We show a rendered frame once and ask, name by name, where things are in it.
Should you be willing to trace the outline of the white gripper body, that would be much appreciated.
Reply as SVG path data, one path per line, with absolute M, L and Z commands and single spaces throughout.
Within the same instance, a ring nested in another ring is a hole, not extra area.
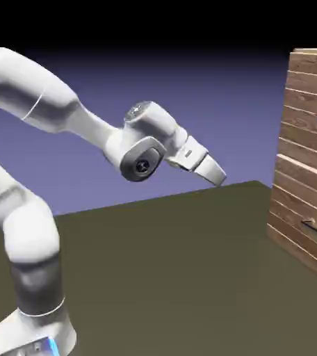
M 214 186 L 220 186 L 227 177 L 226 172 L 210 154 L 207 154 L 203 158 L 196 169 L 194 169 L 194 173 Z

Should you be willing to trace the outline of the wooden drawer front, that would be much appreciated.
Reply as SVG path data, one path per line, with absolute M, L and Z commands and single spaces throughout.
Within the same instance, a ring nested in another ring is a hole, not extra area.
M 317 273 L 317 170 L 278 154 L 268 209 L 267 233 L 296 259 Z
M 278 153 L 317 170 L 317 48 L 290 53 Z

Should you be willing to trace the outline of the brown wooden cabinet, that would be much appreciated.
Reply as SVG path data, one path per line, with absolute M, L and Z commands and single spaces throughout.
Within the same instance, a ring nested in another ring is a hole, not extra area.
M 317 48 L 289 56 L 267 233 L 317 273 Z

